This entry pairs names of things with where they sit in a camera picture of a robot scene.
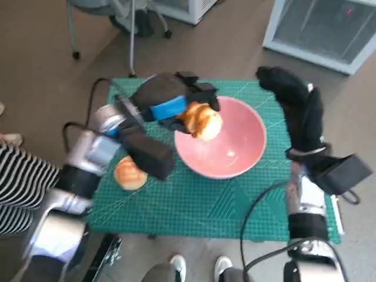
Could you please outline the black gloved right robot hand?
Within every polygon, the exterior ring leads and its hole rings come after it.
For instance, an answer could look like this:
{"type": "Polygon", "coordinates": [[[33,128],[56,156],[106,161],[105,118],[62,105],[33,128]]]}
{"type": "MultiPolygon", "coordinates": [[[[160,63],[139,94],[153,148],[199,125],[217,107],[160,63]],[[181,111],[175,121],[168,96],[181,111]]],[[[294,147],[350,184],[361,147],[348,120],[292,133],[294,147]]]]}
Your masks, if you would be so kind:
{"type": "Polygon", "coordinates": [[[323,147],[324,107],[318,88],[309,88],[308,82],[278,66],[260,66],[256,77],[283,110],[291,148],[309,152],[323,147]]]}

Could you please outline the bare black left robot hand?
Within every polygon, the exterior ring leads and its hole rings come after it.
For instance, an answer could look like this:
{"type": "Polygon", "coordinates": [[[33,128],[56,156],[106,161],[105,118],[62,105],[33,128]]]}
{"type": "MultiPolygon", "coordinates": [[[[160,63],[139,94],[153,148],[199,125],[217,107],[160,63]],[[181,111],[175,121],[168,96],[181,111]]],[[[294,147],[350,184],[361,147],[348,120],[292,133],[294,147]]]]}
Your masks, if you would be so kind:
{"type": "Polygon", "coordinates": [[[207,103],[220,110],[217,88],[210,83],[200,83],[191,71],[162,72],[146,79],[130,97],[145,122],[158,121],[171,131],[188,134],[189,130],[178,117],[193,103],[207,103]]]}

